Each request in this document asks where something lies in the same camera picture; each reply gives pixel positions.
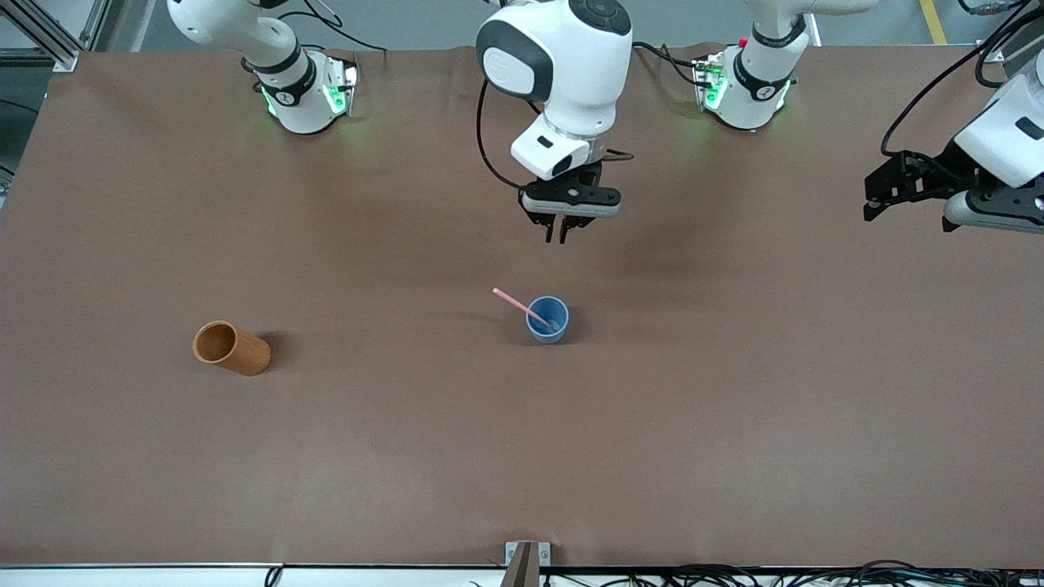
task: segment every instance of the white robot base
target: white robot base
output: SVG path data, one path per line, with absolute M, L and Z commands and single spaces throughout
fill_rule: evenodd
M 358 84 L 358 66 L 328 56 L 319 51 L 305 51 L 316 68 L 315 80 L 296 105 L 284 105 L 279 92 L 268 95 L 261 87 L 261 95 L 268 102 L 268 113 L 284 128 L 299 135 L 318 133 L 338 116 L 350 116 L 352 98 Z M 259 74 L 261 81 L 265 76 Z
M 713 113 L 730 126 L 753 131 L 765 125 L 783 108 L 791 83 L 787 81 L 768 100 L 754 99 L 736 80 L 735 62 L 740 50 L 732 46 L 692 63 L 693 79 L 710 85 L 710 88 L 696 87 L 696 103 L 701 111 Z

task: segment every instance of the table surface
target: table surface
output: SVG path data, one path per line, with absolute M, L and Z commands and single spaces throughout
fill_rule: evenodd
M 365 54 L 283 132 L 233 54 L 85 54 L 0 226 L 0 561 L 1044 566 L 1033 236 L 861 219 L 960 48 L 814 48 L 723 127 L 636 55 L 616 218 L 545 244 L 475 148 L 474 51 Z M 962 70 L 894 145 L 939 149 Z M 496 164 L 531 120 L 493 93 Z M 572 310 L 542 347 L 490 294 Z M 244 378 L 195 330 L 267 338 Z

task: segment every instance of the robotic arm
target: robotic arm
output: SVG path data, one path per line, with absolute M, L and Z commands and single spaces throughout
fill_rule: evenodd
M 783 108 L 793 68 L 808 47 L 806 14 L 865 13 L 878 0 L 744 0 L 754 29 L 733 46 L 696 63 L 696 102 L 737 128 L 757 128 Z
M 500 0 L 478 31 L 476 51 L 489 83 L 544 111 L 512 144 L 538 180 L 519 203 L 550 241 L 571 228 L 614 216 L 620 194 L 599 187 L 601 159 L 631 64 L 632 27 L 617 0 Z
M 301 48 L 283 21 L 262 17 L 287 0 L 167 0 L 174 25 L 194 43 L 235 49 L 261 80 L 268 112 L 292 133 L 311 134 L 347 114 L 355 66 Z
M 1042 55 L 1004 83 L 939 157 L 904 150 L 868 175 L 863 218 L 941 198 L 945 232 L 967 225 L 1044 234 Z

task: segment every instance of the blue cup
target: blue cup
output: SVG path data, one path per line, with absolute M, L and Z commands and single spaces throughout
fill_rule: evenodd
M 553 296 L 544 296 L 533 300 L 529 304 L 529 309 L 554 327 L 553 330 L 548 329 L 531 315 L 526 314 L 525 324 L 529 327 L 529 332 L 532 332 L 535 338 L 545 345 L 553 345 L 562 339 L 562 335 L 566 333 L 566 327 L 569 326 L 569 308 L 566 307 L 565 302 Z

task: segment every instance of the cup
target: cup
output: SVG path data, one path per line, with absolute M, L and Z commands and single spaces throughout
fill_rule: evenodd
M 192 352 L 207 365 L 247 376 L 260 374 L 271 361 L 268 343 L 223 320 L 211 322 L 196 332 Z
M 525 324 L 529 327 L 529 332 L 535 338 L 545 345 L 553 345 L 562 339 L 562 335 L 566 333 L 566 327 L 569 326 L 569 308 L 566 307 L 565 302 L 553 296 L 544 296 L 533 300 L 529 304 L 529 309 L 554 327 L 554 329 L 548 329 L 531 315 L 526 314 Z

